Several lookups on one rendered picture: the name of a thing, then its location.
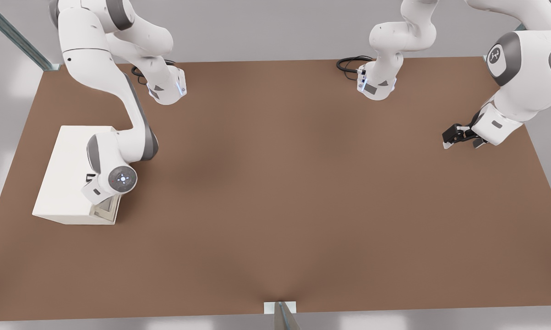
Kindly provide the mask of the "white oven door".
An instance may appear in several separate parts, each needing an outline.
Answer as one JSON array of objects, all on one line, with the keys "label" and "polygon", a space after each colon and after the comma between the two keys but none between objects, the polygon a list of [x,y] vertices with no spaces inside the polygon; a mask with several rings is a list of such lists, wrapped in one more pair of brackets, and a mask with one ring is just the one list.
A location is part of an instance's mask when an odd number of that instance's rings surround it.
[{"label": "white oven door", "polygon": [[112,196],[97,205],[92,205],[89,215],[94,219],[95,224],[114,225],[121,198],[120,195]]}]

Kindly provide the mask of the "white oven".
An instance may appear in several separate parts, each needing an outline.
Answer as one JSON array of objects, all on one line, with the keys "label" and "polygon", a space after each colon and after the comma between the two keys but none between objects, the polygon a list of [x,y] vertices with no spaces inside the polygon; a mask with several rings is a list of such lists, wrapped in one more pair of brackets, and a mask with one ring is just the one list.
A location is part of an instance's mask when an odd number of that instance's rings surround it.
[{"label": "white oven", "polygon": [[87,184],[86,174],[93,173],[86,146],[97,133],[115,129],[112,126],[61,126],[50,157],[37,200],[34,216],[61,224],[95,224],[90,217],[93,205],[81,192]]}]

